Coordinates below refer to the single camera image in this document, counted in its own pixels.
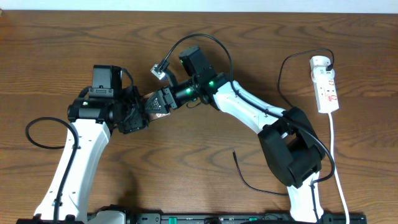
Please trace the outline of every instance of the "power strip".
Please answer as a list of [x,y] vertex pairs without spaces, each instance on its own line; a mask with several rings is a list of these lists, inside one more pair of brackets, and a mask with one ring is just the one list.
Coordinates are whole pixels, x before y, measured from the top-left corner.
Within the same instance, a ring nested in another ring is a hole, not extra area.
[[325,56],[314,56],[310,60],[311,79],[317,98],[319,113],[331,113],[339,108],[335,86],[335,71],[326,70],[330,59]]

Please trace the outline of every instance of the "white wall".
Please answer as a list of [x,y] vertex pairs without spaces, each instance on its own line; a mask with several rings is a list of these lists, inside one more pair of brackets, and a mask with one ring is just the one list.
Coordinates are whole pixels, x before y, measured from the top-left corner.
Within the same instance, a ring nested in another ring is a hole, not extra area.
[[0,8],[3,10],[398,13],[398,0],[0,0]]

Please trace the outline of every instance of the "wooden tabletop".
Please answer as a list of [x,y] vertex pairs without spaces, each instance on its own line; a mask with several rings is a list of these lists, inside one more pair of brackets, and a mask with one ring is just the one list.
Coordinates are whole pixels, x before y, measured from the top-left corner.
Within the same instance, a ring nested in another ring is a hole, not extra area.
[[[332,49],[340,101],[333,113],[335,157],[348,208],[367,215],[369,223],[398,222],[398,16],[70,11],[4,11],[0,17],[0,222],[33,215],[62,154],[30,144],[24,134],[29,121],[67,120],[68,105],[91,84],[94,64],[127,68],[142,94],[158,90],[167,82],[150,73],[153,64],[178,39],[198,32],[225,44],[235,79],[245,89],[287,109],[276,91],[283,59]],[[188,78],[178,53],[191,45],[200,45],[217,72],[228,72],[223,50],[194,38],[169,60],[178,80]],[[313,55],[287,62],[282,91],[329,146],[328,116],[317,112],[309,76]],[[50,122],[32,128],[36,140],[53,146],[62,145],[65,134]],[[210,106],[183,106],[148,129],[112,135],[96,171],[89,211],[112,203],[165,213],[289,210],[288,197],[243,185],[233,149],[251,185],[286,192],[248,127]],[[329,170],[325,159],[321,175]],[[343,212],[334,178],[320,184],[320,199],[325,210]]]

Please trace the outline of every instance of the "wood grain surface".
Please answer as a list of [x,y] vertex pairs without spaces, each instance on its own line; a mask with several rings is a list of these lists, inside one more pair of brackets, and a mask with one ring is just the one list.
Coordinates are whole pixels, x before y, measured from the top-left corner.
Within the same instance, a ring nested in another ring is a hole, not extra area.
[[[235,79],[245,89],[284,108],[276,91],[283,59],[332,49],[340,100],[333,113],[335,156],[348,208],[367,215],[369,223],[398,223],[398,16],[83,11],[5,11],[0,17],[0,222],[33,215],[62,153],[31,145],[24,136],[29,121],[67,120],[68,105],[91,84],[94,64],[127,68],[142,94],[159,89],[167,82],[150,68],[179,38],[197,32],[227,46]],[[177,55],[195,44],[216,71],[228,71],[222,49],[195,38],[169,60],[179,80],[188,77]],[[328,118],[317,112],[309,77],[311,56],[287,62],[282,91],[329,146]],[[32,134],[62,145],[66,130],[44,122]],[[138,133],[114,133],[98,165],[89,211],[111,203],[165,213],[289,210],[288,197],[241,183],[233,149],[251,185],[286,192],[268,169],[257,136],[234,117],[201,105],[182,107]],[[329,168],[325,160],[321,175]],[[334,179],[320,184],[320,198],[325,210],[343,211]]]

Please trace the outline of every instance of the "white cable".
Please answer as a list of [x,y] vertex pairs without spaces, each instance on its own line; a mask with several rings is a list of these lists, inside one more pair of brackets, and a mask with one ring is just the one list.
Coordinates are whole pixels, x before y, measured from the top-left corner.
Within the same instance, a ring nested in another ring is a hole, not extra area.
[[[334,128],[333,128],[333,119],[331,117],[331,113],[328,113],[328,115],[329,115],[329,122],[330,122],[330,154],[331,154],[333,160],[336,162],[335,153],[334,153],[335,134],[334,134]],[[335,169],[335,178],[336,178],[338,193],[340,194],[341,202],[343,203],[344,213],[346,215],[346,224],[349,224],[349,214],[348,214],[347,203],[344,198],[343,190],[341,189],[340,179],[338,178],[338,174],[337,174],[337,167]]]

